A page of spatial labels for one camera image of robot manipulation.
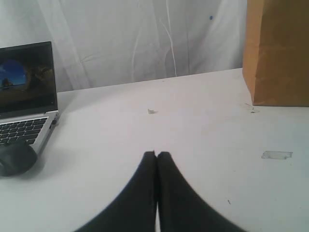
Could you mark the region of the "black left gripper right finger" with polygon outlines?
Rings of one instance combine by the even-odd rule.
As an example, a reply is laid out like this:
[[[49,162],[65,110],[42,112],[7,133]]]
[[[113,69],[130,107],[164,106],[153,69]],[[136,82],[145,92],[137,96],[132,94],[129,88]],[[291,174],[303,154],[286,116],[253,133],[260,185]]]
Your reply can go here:
[[[162,232],[242,232],[188,184],[169,152],[157,156],[158,209]]]

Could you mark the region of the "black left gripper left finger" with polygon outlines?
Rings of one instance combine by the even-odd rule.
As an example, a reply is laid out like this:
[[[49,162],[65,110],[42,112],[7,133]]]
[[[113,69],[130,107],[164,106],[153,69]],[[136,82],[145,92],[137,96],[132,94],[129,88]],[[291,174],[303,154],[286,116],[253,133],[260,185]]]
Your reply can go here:
[[[79,232],[154,232],[157,209],[157,158],[144,153],[120,194]]]

